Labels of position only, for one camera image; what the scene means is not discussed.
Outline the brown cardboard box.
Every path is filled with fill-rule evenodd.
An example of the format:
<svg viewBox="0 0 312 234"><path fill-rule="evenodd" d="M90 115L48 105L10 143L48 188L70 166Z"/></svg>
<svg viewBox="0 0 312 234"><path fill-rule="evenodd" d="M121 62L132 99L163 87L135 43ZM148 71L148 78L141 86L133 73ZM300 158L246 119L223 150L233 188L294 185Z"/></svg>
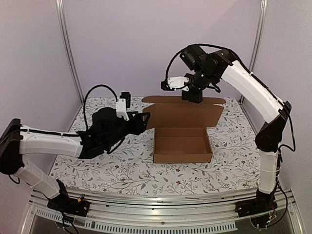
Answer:
<svg viewBox="0 0 312 234"><path fill-rule="evenodd" d="M147 129L154 130L154 163L211 162L207 128L218 124L224 99L205 97L196 104L178 96L148 96L142 102L151 104L144 111L151 114Z"/></svg>

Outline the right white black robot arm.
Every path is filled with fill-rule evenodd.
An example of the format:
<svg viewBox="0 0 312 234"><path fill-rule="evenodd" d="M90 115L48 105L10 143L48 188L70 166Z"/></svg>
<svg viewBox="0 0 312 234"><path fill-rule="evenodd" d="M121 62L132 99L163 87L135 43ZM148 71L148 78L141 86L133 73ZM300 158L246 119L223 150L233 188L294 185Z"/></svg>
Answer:
<svg viewBox="0 0 312 234"><path fill-rule="evenodd" d="M202 90L210 88L219 92L218 83L222 80L240 93L241 108L253 127L252 114L245 104L258 114L262 126L255 128L254 142L260 156L259 184L255 198L237 202L235 212L244 217L273 210L277 208L274 195L280 188L278 176L283 161L281 148L284 147L281 141L286 125L291 122L292 106L275 95L232 49L209 45L215 51L207 53L203 47L201 43L191 44L179 53L194 72L185 82L188 91L183 96L188 101L199 102Z"/></svg>

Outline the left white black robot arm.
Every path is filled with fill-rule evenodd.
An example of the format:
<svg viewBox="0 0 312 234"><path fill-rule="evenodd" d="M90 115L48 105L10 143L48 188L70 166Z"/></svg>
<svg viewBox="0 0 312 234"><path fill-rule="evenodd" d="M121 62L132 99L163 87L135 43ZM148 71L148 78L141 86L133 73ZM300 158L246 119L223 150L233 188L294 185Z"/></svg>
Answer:
<svg viewBox="0 0 312 234"><path fill-rule="evenodd" d="M111 154L128 134L140 135L147 129L149 112L125 112L102 108L92 115L92 125L85 131L73 133L51 132L30 128L20 119L10 121L0 137L0 172L15 176L48 200L48 208L61 213L86 216L90 203L70 198L65 185L52 179L32 162L26 154L65 155L78 159L93 159L103 153Z"/></svg>

